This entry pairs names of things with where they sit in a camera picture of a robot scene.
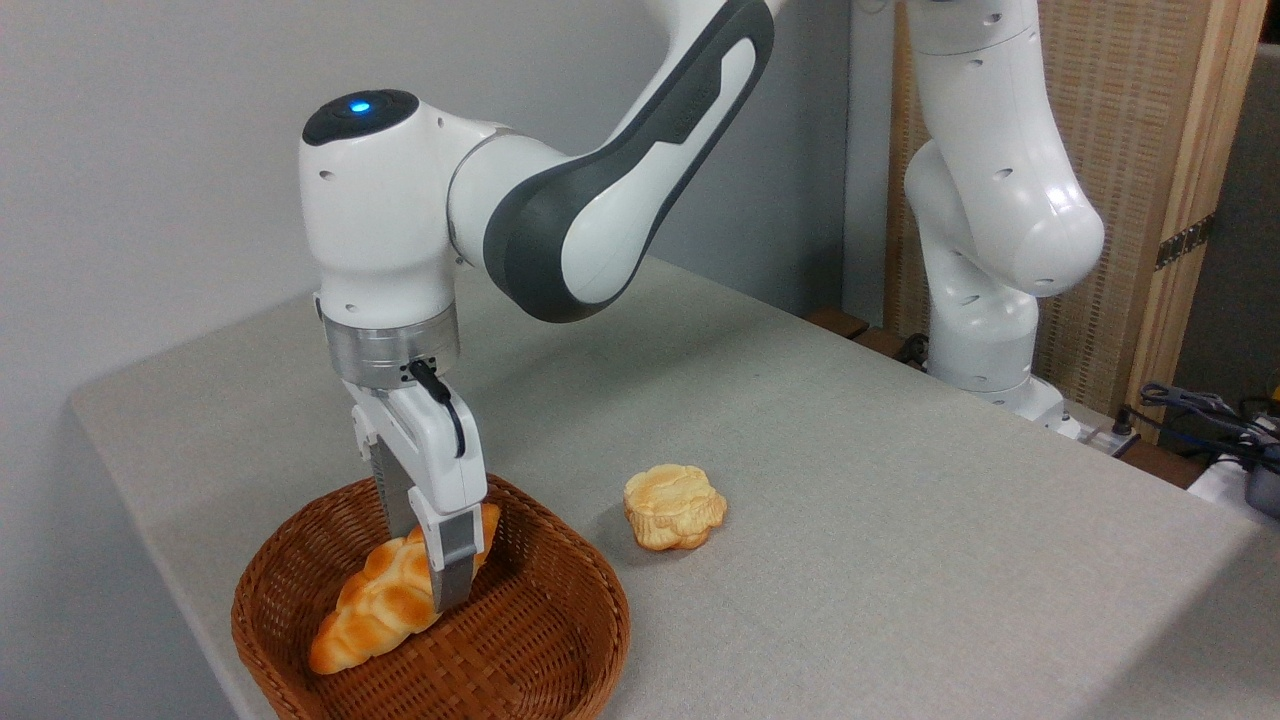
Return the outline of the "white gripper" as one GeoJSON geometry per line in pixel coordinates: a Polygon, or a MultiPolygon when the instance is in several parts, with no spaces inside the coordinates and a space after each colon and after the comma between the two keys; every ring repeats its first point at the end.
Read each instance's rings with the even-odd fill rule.
{"type": "Polygon", "coordinates": [[[470,596],[475,559],[488,550],[480,503],[486,477],[474,415],[457,393],[439,401],[420,383],[370,389],[348,382],[346,389],[388,532],[404,537],[421,527],[433,602],[436,612],[448,612],[470,596]]]}

